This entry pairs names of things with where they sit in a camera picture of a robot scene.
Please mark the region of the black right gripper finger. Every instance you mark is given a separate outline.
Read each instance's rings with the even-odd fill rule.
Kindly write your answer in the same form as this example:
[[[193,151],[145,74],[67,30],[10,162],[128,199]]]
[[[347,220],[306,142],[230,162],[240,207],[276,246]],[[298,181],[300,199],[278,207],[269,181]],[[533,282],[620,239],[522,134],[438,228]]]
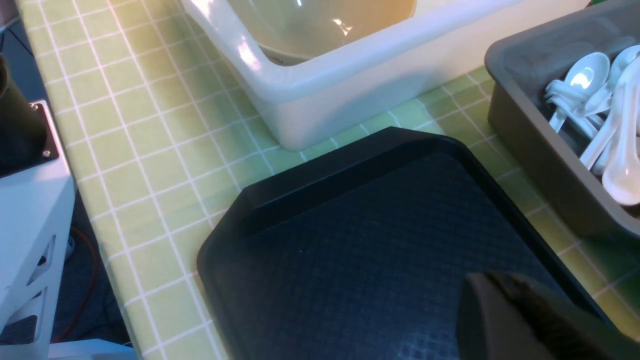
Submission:
[[[528,276],[465,276],[457,319],[462,360],[637,360],[637,341]]]

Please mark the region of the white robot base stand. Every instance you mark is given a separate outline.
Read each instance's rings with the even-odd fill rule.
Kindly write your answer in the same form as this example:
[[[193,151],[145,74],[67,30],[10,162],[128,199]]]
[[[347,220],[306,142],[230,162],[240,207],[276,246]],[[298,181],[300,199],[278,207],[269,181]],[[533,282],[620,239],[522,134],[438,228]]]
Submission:
[[[51,343],[75,201],[73,175],[50,106],[32,109],[48,130],[50,160],[0,182],[1,326],[34,316],[34,339],[3,344],[3,360],[135,360],[131,347],[102,339]]]

